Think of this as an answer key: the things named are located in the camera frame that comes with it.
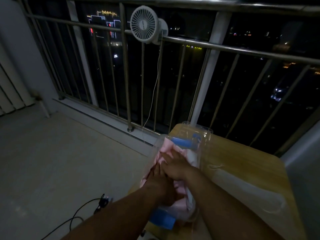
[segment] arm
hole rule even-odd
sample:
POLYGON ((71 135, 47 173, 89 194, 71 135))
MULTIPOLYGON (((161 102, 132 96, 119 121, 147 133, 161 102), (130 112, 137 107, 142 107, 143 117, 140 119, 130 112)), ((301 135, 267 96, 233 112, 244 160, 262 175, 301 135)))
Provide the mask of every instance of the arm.
POLYGON ((164 172, 174 180, 183 180, 200 209, 213 239, 282 239, 261 218, 236 198, 189 165, 176 151, 173 158, 163 153, 164 172))
POLYGON ((173 181, 157 164, 145 185, 116 201, 69 232, 62 240, 134 239, 142 233, 152 211, 175 201, 173 181))

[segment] person's left hand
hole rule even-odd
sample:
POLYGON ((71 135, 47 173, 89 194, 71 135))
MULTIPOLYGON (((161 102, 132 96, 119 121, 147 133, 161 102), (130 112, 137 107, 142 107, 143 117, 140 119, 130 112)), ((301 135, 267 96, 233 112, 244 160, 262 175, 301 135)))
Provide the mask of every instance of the person's left hand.
POLYGON ((159 163, 151 169, 142 188, 145 188, 148 194, 156 197, 160 205, 171 206, 177 200, 174 182, 166 176, 159 163))

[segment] person's right hand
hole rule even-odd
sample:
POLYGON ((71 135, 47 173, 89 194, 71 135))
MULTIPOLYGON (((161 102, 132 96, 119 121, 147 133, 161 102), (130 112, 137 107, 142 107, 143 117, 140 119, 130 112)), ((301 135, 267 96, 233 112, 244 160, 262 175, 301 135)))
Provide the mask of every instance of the person's right hand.
POLYGON ((174 149, 171 150, 173 158, 164 152, 160 152, 160 154, 165 159, 165 162, 161 163, 161 168, 166 175, 176 181, 185 180, 187 171, 193 168, 186 158, 174 149))

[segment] forearm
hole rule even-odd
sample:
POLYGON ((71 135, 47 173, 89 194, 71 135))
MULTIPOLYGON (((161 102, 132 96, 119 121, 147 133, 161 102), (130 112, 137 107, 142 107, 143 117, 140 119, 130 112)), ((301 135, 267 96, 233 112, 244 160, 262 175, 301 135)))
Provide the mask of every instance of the forearm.
POLYGON ((213 239, 282 239, 254 212, 215 185, 200 170, 190 169, 185 182, 213 239))
POLYGON ((156 206, 152 193, 141 188, 88 218, 62 240, 136 240, 156 206))

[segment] wall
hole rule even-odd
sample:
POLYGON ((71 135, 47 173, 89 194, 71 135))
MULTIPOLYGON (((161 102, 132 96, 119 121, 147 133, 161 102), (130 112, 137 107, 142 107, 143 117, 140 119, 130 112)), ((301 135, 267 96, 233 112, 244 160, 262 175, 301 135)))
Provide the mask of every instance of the wall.
POLYGON ((49 72, 19 4, 0 0, 0 42, 29 91, 37 91, 50 113, 56 111, 52 98, 58 98, 49 72))
POLYGON ((320 121, 282 157, 309 239, 320 239, 320 121))

